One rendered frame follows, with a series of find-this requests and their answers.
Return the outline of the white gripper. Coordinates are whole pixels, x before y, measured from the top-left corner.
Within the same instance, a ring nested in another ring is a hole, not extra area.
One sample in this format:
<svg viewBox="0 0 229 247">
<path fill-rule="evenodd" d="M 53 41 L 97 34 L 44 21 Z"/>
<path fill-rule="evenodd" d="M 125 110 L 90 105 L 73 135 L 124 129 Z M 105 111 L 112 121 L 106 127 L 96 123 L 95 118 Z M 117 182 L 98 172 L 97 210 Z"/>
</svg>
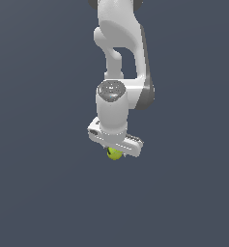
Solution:
<svg viewBox="0 0 229 247">
<path fill-rule="evenodd" d="M 112 148 L 121 151 L 124 155 L 131 155 L 138 157 L 141 153 L 144 142 L 139 138 L 127 134 L 127 131 L 117 135 L 111 135 L 100 129 L 100 120 L 95 117 L 89 124 L 88 128 L 89 138 L 96 143 L 102 145 L 105 149 Z"/>
</svg>

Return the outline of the yellow-green ball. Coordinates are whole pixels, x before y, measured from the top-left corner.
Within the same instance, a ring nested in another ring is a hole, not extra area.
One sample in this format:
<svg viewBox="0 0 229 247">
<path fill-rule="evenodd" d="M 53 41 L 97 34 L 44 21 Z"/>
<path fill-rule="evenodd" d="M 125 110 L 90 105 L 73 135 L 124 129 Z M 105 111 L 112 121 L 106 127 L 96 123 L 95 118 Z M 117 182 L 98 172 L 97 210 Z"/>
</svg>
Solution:
<svg viewBox="0 0 229 247">
<path fill-rule="evenodd" d="M 107 156 L 112 159 L 112 160 L 117 160 L 119 159 L 123 153 L 121 151 L 115 150 L 113 148 L 108 148 L 107 149 Z"/>
</svg>

